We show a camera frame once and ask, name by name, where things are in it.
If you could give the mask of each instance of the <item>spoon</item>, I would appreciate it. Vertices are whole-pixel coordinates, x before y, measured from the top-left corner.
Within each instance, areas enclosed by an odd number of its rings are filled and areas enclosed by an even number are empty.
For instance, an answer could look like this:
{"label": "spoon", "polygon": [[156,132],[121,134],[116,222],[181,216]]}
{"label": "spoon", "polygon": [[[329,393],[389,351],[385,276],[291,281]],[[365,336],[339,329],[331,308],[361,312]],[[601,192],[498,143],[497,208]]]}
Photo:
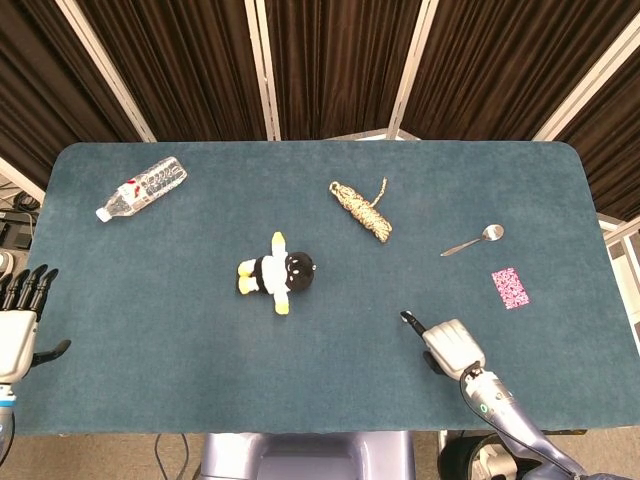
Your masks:
{"label": "spoon", "polygon": [[489,225],[487,228],[485,228],[482,231],[482,236],[480,238],[476,238],[475,240],[471,240],[470,242],[463,243],[462,245],[458,245],[457,247],[450,248],[446,252],[442,252],[440,256],[448,257],[449,255],[458,253],[463,248],[467,248],[469,245],[473,245],[474,243],[478,243],[482,240],[495,242],[496,240],[500,240],[503,235],[504,235],[504,227],[502,225],[498,225],[498,224]]}

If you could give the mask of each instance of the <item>plush toy's black head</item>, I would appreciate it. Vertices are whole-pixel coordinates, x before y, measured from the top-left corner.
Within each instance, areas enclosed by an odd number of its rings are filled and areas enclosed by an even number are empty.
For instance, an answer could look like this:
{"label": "plush toy's black head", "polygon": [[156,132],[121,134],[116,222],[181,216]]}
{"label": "plush toy's black head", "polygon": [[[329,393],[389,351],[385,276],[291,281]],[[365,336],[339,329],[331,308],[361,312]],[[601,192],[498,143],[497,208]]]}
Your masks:
{"label": "plush toy's black head", "polygon": [[304,290],[313,281],[316,266],[311,257],[304,252],[295,252],[285,261],[287,268],[287,287],[291,291]]}

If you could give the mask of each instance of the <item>spoon handle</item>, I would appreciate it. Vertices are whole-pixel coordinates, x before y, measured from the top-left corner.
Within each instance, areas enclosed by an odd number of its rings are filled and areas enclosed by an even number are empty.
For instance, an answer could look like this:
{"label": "spoon handle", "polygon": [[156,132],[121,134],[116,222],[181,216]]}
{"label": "spoon handle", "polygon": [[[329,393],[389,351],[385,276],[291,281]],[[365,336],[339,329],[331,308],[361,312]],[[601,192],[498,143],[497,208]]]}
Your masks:
{"label": "spoon handle", "polygon": [[469,245],[473,245],[474,243],[478,243],[480,240],[482,240],[482,237],[481,238],[476,238],[475,240],[471,240],[471,241],[466,242],[466,243],[463,243],[462,245],[458,245],[457,247],[450,248],[446,252],[442,252],[440,254],[440,256],[441,257],[448,257],[449,255],[453,255],[454,253],[458,253],[463,248],[467,248]]}

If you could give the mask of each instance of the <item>cable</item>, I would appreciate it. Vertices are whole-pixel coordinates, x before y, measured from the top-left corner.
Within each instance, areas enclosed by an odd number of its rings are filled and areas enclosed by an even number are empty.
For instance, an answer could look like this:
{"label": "cable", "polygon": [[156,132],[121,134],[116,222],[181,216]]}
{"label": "cable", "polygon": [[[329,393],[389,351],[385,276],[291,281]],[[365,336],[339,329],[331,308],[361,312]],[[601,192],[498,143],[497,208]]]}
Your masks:
{"label": "cable", "polygon": [[511,435],[509,432],[505,431],[502,427],[499,427],[498,425],[496,425],[495,423],[493,423],[491,420],[489,420],[488,418],[485,418],[483,415],[480,415],[475,407],[473,405],[471,405],[471,402],[469,402],[468,398],[467,398],[467,394],[465,392],[464,389],[464,379],[467,378],[467,376],[469,375],[469,373],[472,370],[475,370],[477,368],[480,368],[480,362],[475,362],[474,364],[470,365],[469,367],[467,367],[465,369],[465,371],[462,373],[462,376],[460,377],[460,395],[462,395],[462,399],[464,400],[464,403],[467,404],[467,407],[469,407],[469,409],[478,417],[481,418],[482,420],[484,420],[486,423],[488,423],[489,425],[491,425],[491,427],[493,427],[497,432],[502,433],[503,435],[505,435],[506,437],[508,437],[509,439],[513,440],[514,442],[516,442],[517,444],[523,446],[524,448],[526,448],[527,450],[532,451],[533,453],[535,453],[536,455],[539,455],[540,457],[544,458],[547,462],[554,464],[556,467],[558,467],[560,470],[562,470],[564,473],[566,473],[567,475],[569,475],[570,478],[576,478],[577,474],[575,472],[572,472],[571,470],[569,470],[567,467],[565,467],[564,465],[562,465],[560,462],[558,462],[556,459],[549,457],[548,455],[542,453],[540,450],[538,450],[535,447],[532,447],[531,445],[527,445],[526,443],[524,443],[522,440],[520,440],[519,438],[514,437],[513,435]]}
{"label": "cable", "polygon": [[[158,466],[160,467],[160,471],[162,472],[162,478],[164,478],[164,480],[169,480],[169,476],[167,475],[167,472],[164,469],[164,465],[162,464],[162,460],[160,460],[160,455],[158,454],[158,443],[160,442],[161,436],[161,433],[156,436],[156,443],[153,447],[153,453],[156,455],[156,461],[158,462]],[[182,464],[182,468],[180,469],[180,472],[176,477],[176,480],[182,480],[185,472],[187,471],[187,466],[189,465],[189,443],[187,442],[187,437],[184,433],[181,433],[180,436],[182,437],[182,442],[184,443],[185,459],[184,463]]]}
{"label": "cable", "polygon": [[9,446],[7,447],[7,451],[4,452],[2,459],[0,459],[0,468],[4,465],[4,461],[9,456],[9,451],[11,451],[11,446],[13,445],[13,437],[16,435],[16,416],[13,412],[11,412],[11,437],[9,437]]}
{"label": "cable", "polygon": [[18,192],[13,199],[13,208],[20,212],[33,212],[40,208],[40,202],[27,192]]}
{"label": "cable", "polygon": [[24,212],[22,210],[16,210],[15,208],[13,208],[13,205],[11,205],[7,200],[5,200],[4,198],[0,198],[0,202],[4,202],[7,205],[9,205],[11,207],[11,210],[6,210],[6,209],[0,209],[0,211],[2,212],[15,212],[15,213],[21,213],[23,215],[26,215],[29,217],[29,229],[31,231],[31,241],[33,241],[33,222],[35,221],[33,218],[33,215],[37,215],[37,214],[31,214],[29,212]]}

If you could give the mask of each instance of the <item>bottle cap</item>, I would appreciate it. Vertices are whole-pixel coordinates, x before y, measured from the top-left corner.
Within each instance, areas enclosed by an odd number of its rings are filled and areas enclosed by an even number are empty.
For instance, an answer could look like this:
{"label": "bottle cap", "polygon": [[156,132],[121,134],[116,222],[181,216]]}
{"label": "bottle cap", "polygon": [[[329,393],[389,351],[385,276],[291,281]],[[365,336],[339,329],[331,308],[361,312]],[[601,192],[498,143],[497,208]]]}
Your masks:
{"label": "bottle cap", "polygon": [[98,210],[96,210],[96,215],[98,215],[98,218],[103,222],[108,222],[109,220],[111,220],[111,214],[107,211],[106,208],[99,208]]}

